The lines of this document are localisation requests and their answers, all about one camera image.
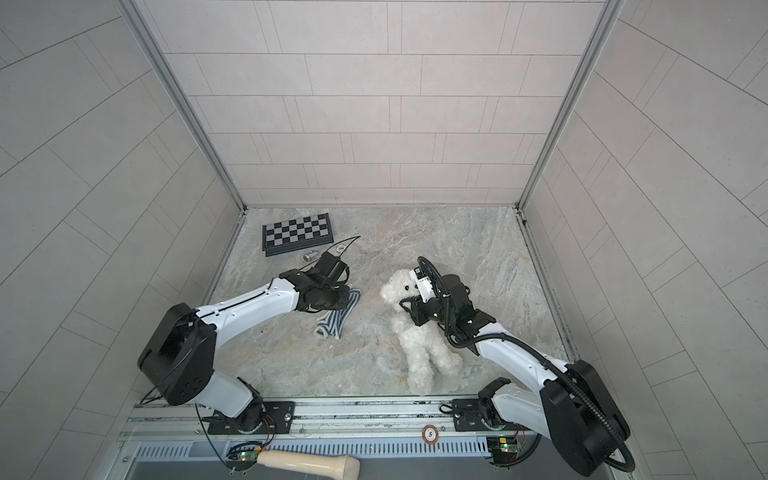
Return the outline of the blue white striped knit sweater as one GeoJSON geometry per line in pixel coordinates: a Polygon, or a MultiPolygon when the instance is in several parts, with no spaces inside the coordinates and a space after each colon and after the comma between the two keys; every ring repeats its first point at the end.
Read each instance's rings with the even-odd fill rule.
{"type": "Polygon", "coordinates": [[[327,311],[316,321],[314,334],[327,339],[329,337],[340,339],[345,321],[361,300],[361,291],[352,289],[349,292],[349,303],[341,310],[327,311]]]}

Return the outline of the white plush teddy bear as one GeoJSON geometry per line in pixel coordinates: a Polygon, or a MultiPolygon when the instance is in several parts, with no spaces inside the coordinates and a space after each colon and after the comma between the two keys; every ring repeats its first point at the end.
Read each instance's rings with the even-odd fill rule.
{"type": "Polygon", "coordinates": [[[407,269],[396,270],[380,289],[380,296],[395,311],[390,320],[394,334],[405,352],[408,365],[407,383],[412,393],[430,395],[434,388],[434,367],[442,375],[461,373],[463,359],[452,351],[439,327],[434,322],[420,326],[407,309],[421,300],[417,283],[407,269]]]}

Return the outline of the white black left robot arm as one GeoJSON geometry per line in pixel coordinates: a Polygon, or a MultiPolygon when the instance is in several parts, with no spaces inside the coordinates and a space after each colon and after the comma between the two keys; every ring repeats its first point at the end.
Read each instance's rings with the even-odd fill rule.
{"type": "Polygon", "coordinates": [[[214,369],[216,350],[237,335],[292,311],[339,311],[350,303],[349,266],[323,253],[308,270],[291,269],[229,300],[167,310],[137,360],[139,370],[171,406],[212,409],[206,420],[251,433],[262,424],[263,400],[245,380],[214,369]]]}

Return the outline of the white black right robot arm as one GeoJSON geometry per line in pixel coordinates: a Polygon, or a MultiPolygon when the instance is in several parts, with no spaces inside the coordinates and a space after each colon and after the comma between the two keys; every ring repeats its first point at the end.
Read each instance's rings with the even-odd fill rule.
{"type": "Polygon", "coordinates": [[[399,270],[380,295],[396,312],[392,327],[406,353],[413,392],[428,392],[435,370],[458,374],[457,352],[467,348],[509,374],[478,394],[476,410],[488,428],[525,426],[549,439],[582,476],[602,464],[625,473],[635,470],[626,444],[630,427],[591,364],[552,358],[513,336],[473,305],[469,287],[453,274],[434,278],[420,269],[399,270]]]}

